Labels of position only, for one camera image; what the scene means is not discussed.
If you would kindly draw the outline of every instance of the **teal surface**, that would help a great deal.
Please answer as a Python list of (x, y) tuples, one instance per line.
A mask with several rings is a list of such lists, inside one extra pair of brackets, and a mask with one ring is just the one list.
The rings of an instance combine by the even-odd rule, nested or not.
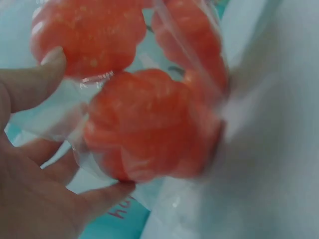
[(230, 0), (213, 0), (213, 3), (218, 11), (218, 15), (220, 18), (223, 17), (227, 4)]
[(79, 239), (139, 239), (148, 216), (148, 210), (128, 198), (89, 224)]

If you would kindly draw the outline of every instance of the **white speckle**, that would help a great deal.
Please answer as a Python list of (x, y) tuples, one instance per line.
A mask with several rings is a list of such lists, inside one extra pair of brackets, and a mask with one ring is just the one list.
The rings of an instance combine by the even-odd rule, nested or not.
[(43, 22), (41, 21), (33, 27), (31, 34), (32, 35), (36, 34), (38, 31), (40, 31), (42, 27), (43, 27)]
[(42, 7), (38, 7), (36, 10), (34, 10), (33, 15), (32, 15), (32, 19), (35, 19), (36, 16), (38, 16), (38, 14), (41, 12)]

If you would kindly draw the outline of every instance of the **orange soap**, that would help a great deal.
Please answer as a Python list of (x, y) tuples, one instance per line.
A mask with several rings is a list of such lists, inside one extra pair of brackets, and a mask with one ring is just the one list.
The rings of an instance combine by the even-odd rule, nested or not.
[(62, 46), (66, 76), (82, 79), (128, 67), (145, 34), (140, 7), (118, 0), (49, 0), (34, 13), (30, 47), (40, 62)]
[(209, 108), (197, 106), (198, 130), (189, 147), (188, 153), (170, 174), (175, 178), (193, 178), (199, 176), (207, 165), (211, 153), (216, 149), (222, 136), (225, 123)]
[(91, 101), (84, 139), (92, 151), (118, 147), (128, 178), (147, 182), (185, 157), (198, 131), (193, 105), (188, 87), (159, 69), (121, 72)]

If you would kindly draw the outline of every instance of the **plastic wrap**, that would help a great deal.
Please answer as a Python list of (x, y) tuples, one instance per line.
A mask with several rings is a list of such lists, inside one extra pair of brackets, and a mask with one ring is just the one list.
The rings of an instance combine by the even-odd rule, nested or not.
[(211, 1), (20, 0), (0, 17), (0, 67), (34, 66), (56, 46), (67, 58), (58, 90), (12, 124), (69, 141), (79, 165), (99, 177), (143, 184), (202, 174), (228, 94)]

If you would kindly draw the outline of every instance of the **finger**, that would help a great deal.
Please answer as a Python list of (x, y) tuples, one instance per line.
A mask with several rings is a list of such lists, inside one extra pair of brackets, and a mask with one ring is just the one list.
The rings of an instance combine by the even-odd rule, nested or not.
[(87, 220), (105, 214), (111, 207), (124, 200), (135, 190), (135, 183), (117, 183), (113, 186), (85, 192), (80, 196), (89, 206)]
[(60, 84), (66, 66), (61, 47), (53, 49), (42, 65), (29, 69), (0, 70), (1, 129), (10, 113), (27, 110), (47, 99)]
[(24, 156), (41, 166), (56, 154), (62, 143), (37, 138), (20, 146), (18, 149)]
[(79, 169), (75, 161), (73, 150), (70, 149), (55, 163), (44, 168), (44, 172), (52, 180), (67, 185), (71, 182)]
[[(48, 133), (44, 134), (53, 132), (55, 135), (66, 137), (81, 121), (83, 115), (86, 113), (86, 110), (86, 104), (80, 104), (79, 106), (73, 107), (56, 125), (48, 130)], [(23, 153), (24, 156), (41, 166), (55, 155), (61, 145), (62, 142), (54, 142), (51, 140), (37, 138), (20, 146), (18, 149)]]

